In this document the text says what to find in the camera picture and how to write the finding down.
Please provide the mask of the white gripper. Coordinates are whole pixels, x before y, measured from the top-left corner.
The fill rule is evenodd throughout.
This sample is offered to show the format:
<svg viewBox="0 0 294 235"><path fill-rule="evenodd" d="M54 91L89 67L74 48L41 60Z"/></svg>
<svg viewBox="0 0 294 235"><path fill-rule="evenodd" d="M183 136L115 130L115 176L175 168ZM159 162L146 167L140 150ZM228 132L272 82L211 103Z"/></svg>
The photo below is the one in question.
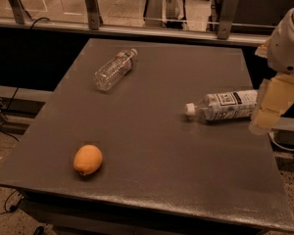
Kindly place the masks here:
<svg viewBox="0 0 294 235"><path fill-rule="evenodd" d="M273 31L270 39L262 43L255 55L268 57L268 65L278 73L264 79L257 94L249 130L256 135L271 131L294 104L294 9L291 9Z"/></svg>

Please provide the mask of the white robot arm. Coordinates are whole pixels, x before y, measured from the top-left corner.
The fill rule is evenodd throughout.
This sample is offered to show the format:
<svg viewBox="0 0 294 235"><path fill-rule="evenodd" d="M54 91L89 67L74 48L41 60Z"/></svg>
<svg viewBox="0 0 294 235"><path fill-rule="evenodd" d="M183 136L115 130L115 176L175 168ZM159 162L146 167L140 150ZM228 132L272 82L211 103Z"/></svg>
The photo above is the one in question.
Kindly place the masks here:
<svg viewBox="0 0 294 235"><path fill-rule="evenodd" d="M271 131L294 104L294 8L255 54L266 58L268 66L276 71L276 76L262 81L249 124L253 134L263 135Z"/></svg>

